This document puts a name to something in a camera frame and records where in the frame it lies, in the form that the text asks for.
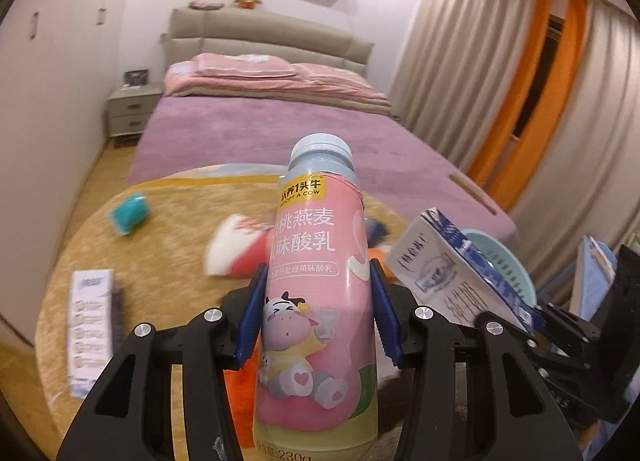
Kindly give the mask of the dark blue white carton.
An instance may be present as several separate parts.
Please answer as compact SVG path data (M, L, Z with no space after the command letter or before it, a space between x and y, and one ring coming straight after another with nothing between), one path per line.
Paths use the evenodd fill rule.
M124 299L114 269L75 270L67 304L70 395L84 399L124 338Z

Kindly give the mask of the pink yogurt drink bottle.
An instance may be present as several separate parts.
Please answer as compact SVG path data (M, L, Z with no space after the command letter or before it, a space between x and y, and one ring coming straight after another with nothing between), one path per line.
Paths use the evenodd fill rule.
M352 151L292 149L260 329L254 443L268 460L360 460L378 437L378 370L363 198Z

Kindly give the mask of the blue milk carton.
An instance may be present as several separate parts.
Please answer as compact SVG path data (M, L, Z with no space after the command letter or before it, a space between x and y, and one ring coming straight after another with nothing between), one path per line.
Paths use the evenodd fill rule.
M531 333L538 323L499 270L445 214L429 208L417 216L384 259L386 268L416 300L457 325L474 325L490 311Z

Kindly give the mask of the teal clay packet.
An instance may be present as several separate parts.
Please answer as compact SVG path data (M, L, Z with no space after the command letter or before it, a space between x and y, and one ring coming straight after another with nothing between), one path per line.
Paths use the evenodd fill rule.
M150 215L148 201L141 192L135 192L111 212L111 221L120 236L129 235Z

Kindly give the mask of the orange plastic bag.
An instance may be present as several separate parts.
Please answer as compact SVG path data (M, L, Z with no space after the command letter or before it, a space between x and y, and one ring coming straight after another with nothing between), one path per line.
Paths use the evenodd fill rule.
M254 447L253 420L258 367L259 347L255 346L252 356L240 370L224 373L233 425L242 449Z

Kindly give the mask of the light blue plastic basket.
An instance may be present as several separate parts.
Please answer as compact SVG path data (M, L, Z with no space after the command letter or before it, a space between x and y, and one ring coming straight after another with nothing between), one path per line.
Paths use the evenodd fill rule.
M537 304L536 290L525 267L500 241L477 229L463 229L465 237L499 270L518 296L529 306Z

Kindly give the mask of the beige curtain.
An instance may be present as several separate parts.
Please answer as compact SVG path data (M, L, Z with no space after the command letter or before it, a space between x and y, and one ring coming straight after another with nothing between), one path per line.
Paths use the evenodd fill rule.
M400 123L466 170L520 62L536 0L421 0L390 90Z
M583 236L616 249L639 229L639 24L599 0L588 19L564 114L512 210L536 288L574 262Z

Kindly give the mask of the red white paper cup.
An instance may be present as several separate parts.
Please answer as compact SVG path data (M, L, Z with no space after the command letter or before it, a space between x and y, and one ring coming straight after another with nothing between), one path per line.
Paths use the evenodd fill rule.
M273 225L232 214L218 227L204 255L204 273L212 277L252 277L269 262Z

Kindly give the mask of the orange curtain left strip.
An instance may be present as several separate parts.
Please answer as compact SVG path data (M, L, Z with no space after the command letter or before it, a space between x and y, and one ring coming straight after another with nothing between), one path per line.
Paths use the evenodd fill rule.
M482 148L478 151L469 171L466 172L472 181L485 190L488 189L490 177L494 173L503 151L508 146L512 131L528 96L529 88L532 86L546 39L552 2L553 0L535 1L528 35L509 91L506 93L506 98L491 125Z

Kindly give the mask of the beige curtain left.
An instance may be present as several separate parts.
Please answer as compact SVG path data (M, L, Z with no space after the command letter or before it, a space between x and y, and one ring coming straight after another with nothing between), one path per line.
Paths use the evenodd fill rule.
M390 90L400 123L466 170L520 62L536 0L421 0Z

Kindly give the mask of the pink pillow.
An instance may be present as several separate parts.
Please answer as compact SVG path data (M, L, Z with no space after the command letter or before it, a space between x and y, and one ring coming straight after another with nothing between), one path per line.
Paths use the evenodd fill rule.
M296 68L271 55L221 55L202 53L192 58L195 72L202 77L226 79L285 79L295 77Z
M317 85L344 86L357 90L372 91L371 84L360 74L342 68L334 68L318 64L293 64L299 77Z

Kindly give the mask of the right pink pillow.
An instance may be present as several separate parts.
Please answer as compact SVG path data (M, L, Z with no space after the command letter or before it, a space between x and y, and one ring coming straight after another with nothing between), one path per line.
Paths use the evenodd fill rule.
M342 68L334 68L318 64L293 64L299 77L317 85L344 86L357 90L372 91L371 84L360 74Z

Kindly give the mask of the beige padded headboard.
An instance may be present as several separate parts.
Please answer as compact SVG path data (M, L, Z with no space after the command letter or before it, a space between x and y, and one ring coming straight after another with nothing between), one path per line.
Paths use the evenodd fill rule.
M271 55L292 64L319 64L367 74L374 44L360 36L262 10L175 8L160 36L165 65L202 53Z

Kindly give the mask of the dark item on headboard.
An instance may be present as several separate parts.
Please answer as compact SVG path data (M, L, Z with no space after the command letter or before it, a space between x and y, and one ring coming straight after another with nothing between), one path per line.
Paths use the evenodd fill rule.
M201 12L211 12L212 10L221 10L224 3L207 2L207 1L191 1L188 4L190 10L200 10Z

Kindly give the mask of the orange plush toy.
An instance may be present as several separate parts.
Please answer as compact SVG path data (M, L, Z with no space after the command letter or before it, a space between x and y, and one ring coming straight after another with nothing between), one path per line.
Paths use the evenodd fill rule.
M262 4L261 0L234 0L234 5L236 7L242 8L243 10L254 10L258 5Z

